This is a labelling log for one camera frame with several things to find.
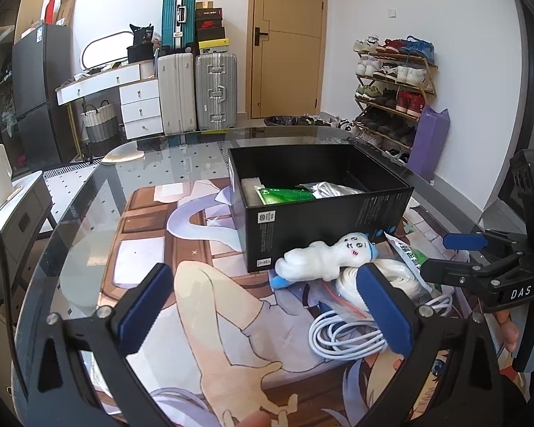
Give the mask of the right hand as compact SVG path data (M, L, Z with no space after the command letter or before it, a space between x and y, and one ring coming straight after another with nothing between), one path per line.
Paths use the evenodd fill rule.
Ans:
M504 347L506 347L509 352L514 352L518 345L520 331L514 322L511 321L510 311L500 310L495 313L495 316L501 326Z

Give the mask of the left hand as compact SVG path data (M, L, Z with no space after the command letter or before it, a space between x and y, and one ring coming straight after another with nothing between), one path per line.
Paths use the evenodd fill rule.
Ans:
M267 412L256 411L239 422L236 427L271 427L271 417Z

